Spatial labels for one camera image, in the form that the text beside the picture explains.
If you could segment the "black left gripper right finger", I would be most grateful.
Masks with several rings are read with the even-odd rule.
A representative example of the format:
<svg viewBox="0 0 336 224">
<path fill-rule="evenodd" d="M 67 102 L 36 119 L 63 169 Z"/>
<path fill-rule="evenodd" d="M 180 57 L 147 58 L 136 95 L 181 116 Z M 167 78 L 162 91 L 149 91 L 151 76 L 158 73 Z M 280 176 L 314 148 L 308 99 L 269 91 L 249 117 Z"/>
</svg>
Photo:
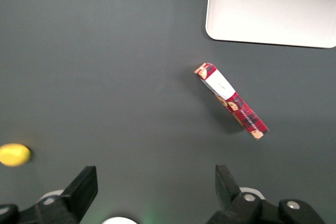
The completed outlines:
<svg viewBox="0 0 336 224">
<path fill-rule="evenodd" d="M 239 187 L 226 165 L 215 168 L 215 188 L 221 210 L 207 223 L 325 223 L 302 200 L 283 199 L 275 206 L 260 191 Z"/>
</svg>

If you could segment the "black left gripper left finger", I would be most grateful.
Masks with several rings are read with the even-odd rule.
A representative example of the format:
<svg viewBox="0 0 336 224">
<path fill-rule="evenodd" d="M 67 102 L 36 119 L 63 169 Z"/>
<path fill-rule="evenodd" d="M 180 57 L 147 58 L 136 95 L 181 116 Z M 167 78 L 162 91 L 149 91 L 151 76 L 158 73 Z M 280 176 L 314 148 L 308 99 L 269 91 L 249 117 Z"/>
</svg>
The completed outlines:
<svg viewBox="0 0 336 224">
<path fill-rule="evenodd" d="M 85 167 L 60 195 L 51 195 L 26 210 L 1 205 L 1 223 L 80 223 L 98 193 L 95 166 Z"/>
</svg>

